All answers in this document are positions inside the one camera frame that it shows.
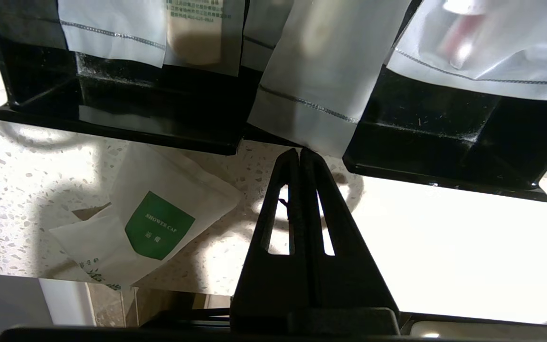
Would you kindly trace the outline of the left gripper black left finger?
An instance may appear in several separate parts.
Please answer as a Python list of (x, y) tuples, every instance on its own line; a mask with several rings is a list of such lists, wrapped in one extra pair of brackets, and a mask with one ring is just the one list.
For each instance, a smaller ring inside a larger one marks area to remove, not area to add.
[[(284, 186), (287, 187), (289, 254), (272, 255), (269, 246)], [(301, 201), (299, 156), (297, 150), (290, 149), (276, 158), (231, 302), (232, 318), (284, 318), (291, 310), (308, 303)]]

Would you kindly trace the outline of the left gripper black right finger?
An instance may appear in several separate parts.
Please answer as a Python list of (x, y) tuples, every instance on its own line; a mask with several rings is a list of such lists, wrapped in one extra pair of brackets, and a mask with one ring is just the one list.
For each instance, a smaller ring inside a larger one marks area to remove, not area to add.
[(311, 299), (323, 309), (399, 309), (351, 211), (319, 154), (300, 153)]

